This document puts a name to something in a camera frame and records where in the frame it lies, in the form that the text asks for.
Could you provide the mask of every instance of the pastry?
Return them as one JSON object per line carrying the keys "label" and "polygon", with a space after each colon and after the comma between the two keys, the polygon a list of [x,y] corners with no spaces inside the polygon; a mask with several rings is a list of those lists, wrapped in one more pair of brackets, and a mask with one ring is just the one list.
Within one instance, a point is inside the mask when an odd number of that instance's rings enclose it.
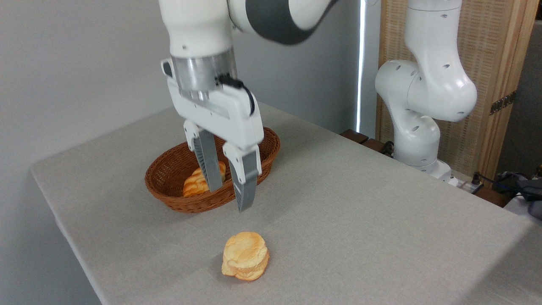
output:
{"label": "pastry", "polygon": [[[220,175],[222,177],[222,182],[226,180],[226,164],[224,162],[219,161],[218,167],[220,168]],[[183,186],[183,197],[190,197],[194,195],[198,195],[201,193],[204,193],[209,190],[209,186],[207,185],[207,182],[205,181],[205,177],[203,176],[202,169],[197,168],[194,170],[192,175],[184,181]]]}
{"label": "pastry", "polygon": [[222,274],[253,281],[262,276],[269,261],[266,242],[255,232],[230,237],[222,255]]}

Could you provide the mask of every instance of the wicker basket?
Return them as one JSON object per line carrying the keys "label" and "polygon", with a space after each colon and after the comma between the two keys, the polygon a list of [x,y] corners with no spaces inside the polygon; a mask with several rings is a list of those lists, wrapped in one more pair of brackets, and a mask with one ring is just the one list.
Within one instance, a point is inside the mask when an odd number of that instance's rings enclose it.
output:
{"label": "wicker basket", "polygon": [[[260,184],[271,172],[271,166],[280,150],[280,140],[270,128],[263,128],[264,138],[260,143],[262,174],[258,176]],[[226,180],[221,188],[214,192],[183,197],[184,181],[199,167],[196,155],[182,143],[159,156],[145,174],[145,184],[151,194],[174,211],[199,213],[220,207],[235,199],[233,182],[228,159],[222,152],[224,140],[215,136],[218,160],[226,164]]]}

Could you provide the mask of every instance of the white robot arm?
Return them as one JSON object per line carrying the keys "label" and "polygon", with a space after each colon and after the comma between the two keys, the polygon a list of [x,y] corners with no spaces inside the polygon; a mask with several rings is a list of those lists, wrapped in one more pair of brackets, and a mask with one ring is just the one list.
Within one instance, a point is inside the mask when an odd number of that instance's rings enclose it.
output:
{"label": "white robot arm", "polygon": [[476,87],[457,53],[462,0],[409,0],[405,43],[417,63],[386,62],[376,90],[393,121],[393,157],[435,178],[456,184],[437,159],[440,131],[432,118],[457,122],[476,104]]}
{"label": "white robot arm", "polygon": [[232,32],[292,45],[307,39],[336,0],[160,0],[171,59],[162,62],[188,145],[211,191],[222,186],[213,134],[223,138],[239,210],[250,206],[261,174],[263,127],[242,82]]}
{"label": "white robot arm", "polygon": [[[163,70],[189,147],[213,191],[222,181],[212,134],[226,140],[240,210],[254,200],[263,127],[256,99],[236,80],[232,32],[300,43],[336,1],[159,0],[171,53]],[[437,160],[440,131],[431,117],[457,121],[476,102],[457,54],[460,7],[461,0],[409,0],[405,40],[418,63],[387,62],[376,79],[394,123],[395,158],[445,181],[450,170]]]}

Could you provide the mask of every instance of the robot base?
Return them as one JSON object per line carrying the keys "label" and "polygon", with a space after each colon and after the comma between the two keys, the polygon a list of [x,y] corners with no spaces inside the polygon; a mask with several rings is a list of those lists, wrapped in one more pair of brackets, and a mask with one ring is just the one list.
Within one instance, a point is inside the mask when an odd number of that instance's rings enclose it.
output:
{"label": "robot base", "polygon": [[433,162],[430,165],[426,166],[413,166],[413,168],[422,171],[426,174],[429,174],[441,181],[444,181],[448,184],[451,184],[453,186],[457,186],[459,181],[457,178],[454,178],[451,174],[451,168],[446,163],[440,161],[437,159],[437,161]]}

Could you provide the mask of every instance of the cable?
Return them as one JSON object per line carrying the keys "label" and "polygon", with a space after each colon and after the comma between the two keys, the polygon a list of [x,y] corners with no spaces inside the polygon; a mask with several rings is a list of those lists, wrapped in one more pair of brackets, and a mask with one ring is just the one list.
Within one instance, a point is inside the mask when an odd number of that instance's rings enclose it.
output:
{"label": "cable", "polygon": [[252,93],[250,92],[250,90],[248,90],[248,88],[244,85],[244,83],[241,80],[231,77],[229,73],[219,75],[216,78],[216,80],[222,85],[227,85],[236,89],[243,88],[245,91],[247,91],[248,99],[250,100],[249,116],[251,116],[254,113],[254,110],[256,109],[256,103],[254,102],[254,97],[252,96]]}
{"label": "cable", "polygon": [[513,188],[513,187],[508,187],[508,186],[502,185],[502,184],[500,184],[500,183],[497,183],[497,182],[495,182],[495,181],[489,179],[488,177],[483,176],[483,175],[480,174],[478,171],[475,171],[475,172],[474,172],[474,176],[475,176],[475,177],[478,176],[478,177],[480,177],[480,178],[482,178],[482,179],[484,179],[484,180],[486,180],[486,181],[488,181],[488,182],[490,182],[490,183],[493,183],[494,185],[496,185],[496,186],[498,186],[498,187],[502,187],[502,188],[509,189],[511,192],[522,193],[523,195],[533,196],[533,197],[535,197],[535,198],[537,198],[537,199],[540,198],[539,200],[542,200],[542,196],[540,196],[540,194],[531,193],[531,192],[526,192],[526,191],[522,190],[522,189],[525,188],[525,187],[522,187],[521,189],[518,189],[518,188]]}
{"label": "cable", "polygon": [[380,153],[382,154],[390,154],[390,156],[393,154],[393,149],[395,148],[392,141],[387,141],[384,143],[384,146],[382,146],[382,149],[380,150]]}

